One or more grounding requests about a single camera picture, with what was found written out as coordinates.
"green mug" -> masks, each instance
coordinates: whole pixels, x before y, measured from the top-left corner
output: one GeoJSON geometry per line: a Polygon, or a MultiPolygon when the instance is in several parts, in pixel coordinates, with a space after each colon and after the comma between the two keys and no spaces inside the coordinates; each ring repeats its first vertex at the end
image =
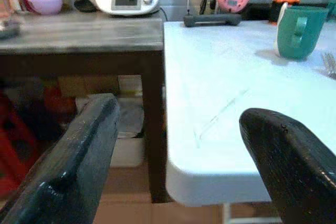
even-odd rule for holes
{"type": "Polygon", "coordinates": [[[328,9],[284,3],[278,19],[276,51],[285,58],[304,59],[315,49],[328,9]]]}

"purple bowl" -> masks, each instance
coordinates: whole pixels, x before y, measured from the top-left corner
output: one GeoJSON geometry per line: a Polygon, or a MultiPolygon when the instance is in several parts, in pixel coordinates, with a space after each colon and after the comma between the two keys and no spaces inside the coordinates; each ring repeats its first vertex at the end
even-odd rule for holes
{"type": "Polygon", "coordinates": [[[62,0],[27,0],[31,8],[42,15],[58,14],[62,9],[62,0]]]}

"appliance display screen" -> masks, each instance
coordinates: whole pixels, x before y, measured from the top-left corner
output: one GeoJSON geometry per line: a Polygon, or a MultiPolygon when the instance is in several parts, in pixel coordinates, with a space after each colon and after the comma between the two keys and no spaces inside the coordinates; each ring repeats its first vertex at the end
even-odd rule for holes
{"type": "Polygon", "coordinates": [[[137,6],[138,0],[115,0],[116,6],[137,6]]]}

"white plastic table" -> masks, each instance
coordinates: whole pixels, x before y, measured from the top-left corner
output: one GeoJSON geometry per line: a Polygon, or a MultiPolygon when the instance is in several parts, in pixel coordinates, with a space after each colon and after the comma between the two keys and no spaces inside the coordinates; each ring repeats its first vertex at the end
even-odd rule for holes
{"type": "Polygon", "coordinates": [[[239,131],[247,108],[305,124],[336,153],[336,81],[322,52],[336,56],[326,23],[306,61],[280,58],[266,21],[186,28],[164,23],[168,159],[166,187],[188,205],[270,201],[239,131]]]}

